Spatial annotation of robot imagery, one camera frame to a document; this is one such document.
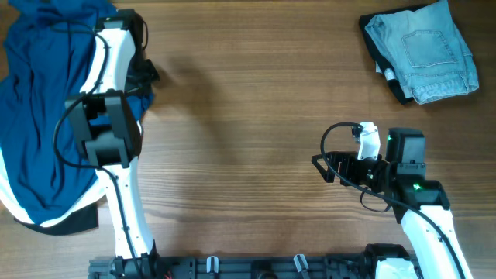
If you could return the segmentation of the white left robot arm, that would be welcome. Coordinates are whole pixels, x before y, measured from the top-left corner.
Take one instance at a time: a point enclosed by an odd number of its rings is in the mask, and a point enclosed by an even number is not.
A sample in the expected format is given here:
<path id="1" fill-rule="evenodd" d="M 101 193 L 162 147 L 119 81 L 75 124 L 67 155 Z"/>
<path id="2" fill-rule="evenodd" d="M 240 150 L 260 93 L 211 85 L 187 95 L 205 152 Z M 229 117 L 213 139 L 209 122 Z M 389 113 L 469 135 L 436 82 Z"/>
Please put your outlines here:
<path id="1" fill-rule="evenodd" d="M 115 256 L 93 260 L 90 278 L 164 278 L 167 275 L 144 216 L 137 185 L 143 131 L 127 102 L 146 96 L 159 75 L 143 56 L 148 29 L 132 9 L 98 19 L 88 30 L 95 54 L 77 97 L 69 97 L 63 114 L 77 150 L 104 184 L 115 231 Z"/>

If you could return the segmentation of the blue t-shirt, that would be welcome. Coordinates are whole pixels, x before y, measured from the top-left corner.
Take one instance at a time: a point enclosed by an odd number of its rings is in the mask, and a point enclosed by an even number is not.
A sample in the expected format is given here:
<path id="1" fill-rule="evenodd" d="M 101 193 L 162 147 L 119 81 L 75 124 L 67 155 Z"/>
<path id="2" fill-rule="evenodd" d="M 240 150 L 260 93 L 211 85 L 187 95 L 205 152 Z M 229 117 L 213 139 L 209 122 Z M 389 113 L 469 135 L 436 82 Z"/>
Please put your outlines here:
<path id="1" fill-rule="evenodd" d="M 91 70 L 96 39 L 88 30 L 123 9 L 107 1 L 13 6 L 19 16 L 4 42 L 9 73 L 1 83 L 1 154 L 15 198 L 40 225 L 61 217 L 98 180 L 63 114 Z M 152 91 L 127 97 L 139 123 L 152 98 Z"/>

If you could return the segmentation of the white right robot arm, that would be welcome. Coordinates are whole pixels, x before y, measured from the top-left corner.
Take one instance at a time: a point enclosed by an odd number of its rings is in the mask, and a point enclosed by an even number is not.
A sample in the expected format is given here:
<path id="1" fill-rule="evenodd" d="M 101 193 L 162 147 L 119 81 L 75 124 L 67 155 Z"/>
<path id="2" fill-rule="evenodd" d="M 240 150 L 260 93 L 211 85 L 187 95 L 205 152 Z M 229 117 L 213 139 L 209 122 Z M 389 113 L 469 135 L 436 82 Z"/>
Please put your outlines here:
<path id="1" fill-rule="evenodd" d="M 378 128 L 351 122 L 356 152 L 328 151 L 326 130 L 312 164 L 327 183 L 338 181 L 363 195 L 383 200 L 408 237 L 413 254 L 402 246 L 369 244 L 360 258 L 361 277 L 470 278 L 472 273 L 456 237 L 453 213 L 442 184 L 425 177 L 425 137 L 421 130 L 391 128 L 380 155 Z"/>

